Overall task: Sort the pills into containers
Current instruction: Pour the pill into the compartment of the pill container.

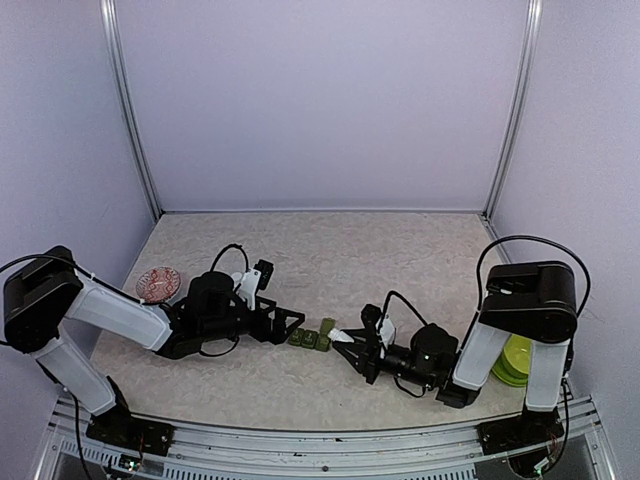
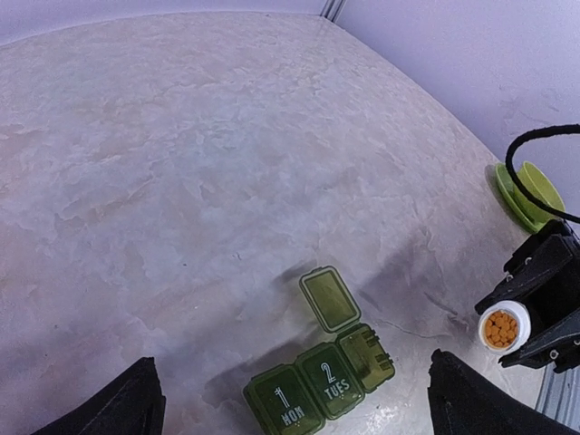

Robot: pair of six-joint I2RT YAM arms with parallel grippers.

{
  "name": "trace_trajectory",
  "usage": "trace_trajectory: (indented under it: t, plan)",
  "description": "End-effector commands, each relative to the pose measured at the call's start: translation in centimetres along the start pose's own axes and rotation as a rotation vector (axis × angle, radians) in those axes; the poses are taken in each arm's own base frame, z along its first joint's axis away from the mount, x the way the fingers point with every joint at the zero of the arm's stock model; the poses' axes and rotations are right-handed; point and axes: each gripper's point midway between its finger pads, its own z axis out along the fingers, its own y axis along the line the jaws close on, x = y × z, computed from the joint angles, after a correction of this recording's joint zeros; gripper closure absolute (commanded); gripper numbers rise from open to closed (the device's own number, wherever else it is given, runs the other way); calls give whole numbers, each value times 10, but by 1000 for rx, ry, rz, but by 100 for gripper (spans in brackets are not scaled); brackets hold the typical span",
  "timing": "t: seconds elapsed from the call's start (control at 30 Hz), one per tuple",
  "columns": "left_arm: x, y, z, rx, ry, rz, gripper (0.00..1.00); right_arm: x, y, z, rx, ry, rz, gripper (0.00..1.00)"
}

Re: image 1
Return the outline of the green weekly pill organizer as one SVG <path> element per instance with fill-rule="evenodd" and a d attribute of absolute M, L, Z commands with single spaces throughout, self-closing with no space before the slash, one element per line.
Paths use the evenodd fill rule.
<path fill-rule="evenodd" d="M 333 318 L 324 318 L 318 330 L 296 328 L 289 336 L 287 343 L 291 346 L 301 347 L 320 352 L 328 352 L 331 347 L 329 332 L 335 327 Z"/>

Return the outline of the small white pill bottle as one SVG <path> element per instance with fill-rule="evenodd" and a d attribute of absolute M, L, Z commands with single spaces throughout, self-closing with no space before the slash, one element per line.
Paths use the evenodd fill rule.
<path fill-rule="evenodd" d="M 354 338 L 351 335 L 349 335 L 345 331 L 337 329 L 337 328 L 332 328 L 327 333 L 327 336 L 333 343 L 335 343 L 335 342 L 354 343 L 355 342 Z"/>

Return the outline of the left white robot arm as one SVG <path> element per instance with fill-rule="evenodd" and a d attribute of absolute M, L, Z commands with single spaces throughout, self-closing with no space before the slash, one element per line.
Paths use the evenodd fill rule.
<path fill-rule="evenodd" d="M 233 275 L 210 268 L 173 304 L 124 293 L 80 267 L 62 245 L 3 268 L 11 273 L 3 286 L 6 344 L 31 356 L 121 445 L 139 436 L 139 421 L 117 384 L 64 332 L 64 320 L 111 332 L 171 360 L 201 354 L 207 342 L 237 342 L 243 335 L 280 345 L 305 321 L 303 313 L 259 296 L 273 273 L 264 260 Z"/>

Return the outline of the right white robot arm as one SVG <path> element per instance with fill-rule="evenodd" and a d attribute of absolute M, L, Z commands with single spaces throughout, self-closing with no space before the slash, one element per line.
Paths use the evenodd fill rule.
<path fill-rule="evenodd" d="M 360 329 L 332 329 L 332 347 L 372 384 L 380 373 L 397 384 L 409 382 L 452 408 L 471 405 L 514 336 L 531 342 L 525 411 L 513 419 L 511 433 L 523 444 L 535 442 L 551 424 L 577 330 L 575 275 L 561 261 L 493 267 L 477 317 L 463 341 L 435 323 L 424 323 L 409 346 L 395 342 L 389 314 L 372 304 L 361 311 Z"/>

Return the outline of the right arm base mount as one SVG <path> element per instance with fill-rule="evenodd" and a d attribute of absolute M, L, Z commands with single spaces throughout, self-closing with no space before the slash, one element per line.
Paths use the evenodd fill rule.
<path fill-rule="evenodd" d="M 485 421 L 476 427 L 484 455 L 525 448 L 565 434 L 558 404 L 552 407 L 529 406 L 523 403 L 518 415 Z"/>

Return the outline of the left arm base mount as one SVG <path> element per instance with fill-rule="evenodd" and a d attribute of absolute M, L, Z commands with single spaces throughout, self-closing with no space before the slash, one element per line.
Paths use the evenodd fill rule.
<path fill-rule="evenodd" d="M 117 384 L 109 376 L 107 381 L 115 393 L 115 406 L 100 415 L 91 415 L 86 436 L 108 445 L 135 450 L 140 455 L 166 457 L 174 427 L 134 416 Z"/>

